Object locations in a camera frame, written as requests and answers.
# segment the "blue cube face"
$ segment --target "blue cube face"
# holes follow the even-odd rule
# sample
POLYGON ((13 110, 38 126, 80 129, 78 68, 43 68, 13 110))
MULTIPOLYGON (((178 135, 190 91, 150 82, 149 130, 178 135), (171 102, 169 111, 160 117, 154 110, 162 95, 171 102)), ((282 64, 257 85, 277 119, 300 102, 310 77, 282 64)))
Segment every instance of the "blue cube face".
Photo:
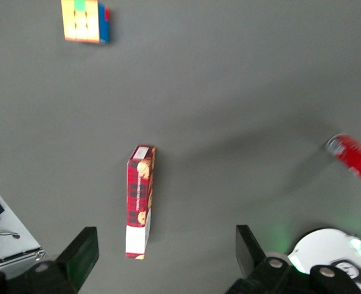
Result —
POLYGON ((99 38, 102 43, 108 43, 110 40, 110 32, 108 22, 110 20, 110 11, 108 7, 99 3, 99 38))

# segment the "cookie illustration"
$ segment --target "cookie illustration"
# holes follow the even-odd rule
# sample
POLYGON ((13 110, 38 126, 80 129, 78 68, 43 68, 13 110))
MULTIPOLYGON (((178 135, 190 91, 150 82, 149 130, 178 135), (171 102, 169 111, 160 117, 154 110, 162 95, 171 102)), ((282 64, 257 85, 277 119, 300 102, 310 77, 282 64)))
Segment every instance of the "cookie illustration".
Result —
POLYGON ((151 178, 149 179, 149 186, 148 186, 148 190, 151 190, 152 189, 152 184, 154 182, 154 175, 151 174, 151 178))
POLYGON ((145 218, 146 218, 146 211, 142 211, 138 214, 137 219, 141 225, 145 225, 145 218))
POLYGON ((151 160, 149 159, 143 159, 137 165, 138 175, 143 179, 149 178, 150 169, 151 169, 151 160))
POLYGON ((153 195, 153 189, 151 189, 151 192, 149 193, 148 209, 150 209, 152 207, 152 195, 153 195))
POLYGON ((155 158, 156 158, 156 147, 152 148, 152 169, 155 168, 155 158))

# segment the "rubik's cube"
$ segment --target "rubik's cube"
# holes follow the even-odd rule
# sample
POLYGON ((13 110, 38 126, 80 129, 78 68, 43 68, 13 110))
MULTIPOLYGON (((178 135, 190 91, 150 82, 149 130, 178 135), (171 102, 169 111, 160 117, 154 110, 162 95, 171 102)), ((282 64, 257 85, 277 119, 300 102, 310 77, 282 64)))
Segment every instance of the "rubik's cube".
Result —
POLYGON ((98 0, 61 0, 65 40, 107 43, 108 7, 98 0))

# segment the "soda can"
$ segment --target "soda can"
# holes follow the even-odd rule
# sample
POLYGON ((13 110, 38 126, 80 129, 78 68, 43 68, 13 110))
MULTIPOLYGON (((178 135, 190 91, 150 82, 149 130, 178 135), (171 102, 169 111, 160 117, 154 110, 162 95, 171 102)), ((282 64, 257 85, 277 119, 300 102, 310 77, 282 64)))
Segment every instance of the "soda can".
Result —
POLYGON ((346 134, 338 134, 327 142, 326 151, 344 163, 354 175, 361 177, 360 141, 346 134))

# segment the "yellow cube face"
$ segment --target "yellow cube face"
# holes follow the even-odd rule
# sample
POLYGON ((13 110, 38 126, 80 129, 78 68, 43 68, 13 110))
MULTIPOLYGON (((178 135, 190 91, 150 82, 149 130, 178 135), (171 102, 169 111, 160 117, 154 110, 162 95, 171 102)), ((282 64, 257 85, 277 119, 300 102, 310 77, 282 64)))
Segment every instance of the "yellow cube face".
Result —
POLYGON ((61 0, 61 6, 66 40, 99 42, 97 0, 61 0))

